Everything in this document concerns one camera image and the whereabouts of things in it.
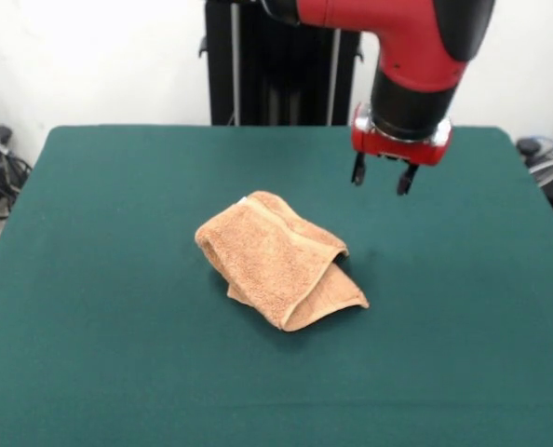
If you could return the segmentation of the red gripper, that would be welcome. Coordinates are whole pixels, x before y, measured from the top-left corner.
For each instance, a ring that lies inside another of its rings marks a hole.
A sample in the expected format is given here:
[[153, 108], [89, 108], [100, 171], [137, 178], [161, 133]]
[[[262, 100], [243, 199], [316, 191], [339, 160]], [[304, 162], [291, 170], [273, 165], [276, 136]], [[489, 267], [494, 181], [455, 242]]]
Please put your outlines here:
[[434, 133], [422, 141], [402, 141], [380, 131], [371, 119], [371, 106], [360, 103], [354, 112], [351, 124], [351, 140], [357, 151], [352, 170], [351, 183], [361, 186], [366, 175], [366, 155], [388, 156], [402, 159], [411, 164], [402, 172], [397, 185], [397, 195], [406, 196], [418, 165], [436, 166], [445, 156], [452, 139], [452, 122], [448, 117], [442, 119]]

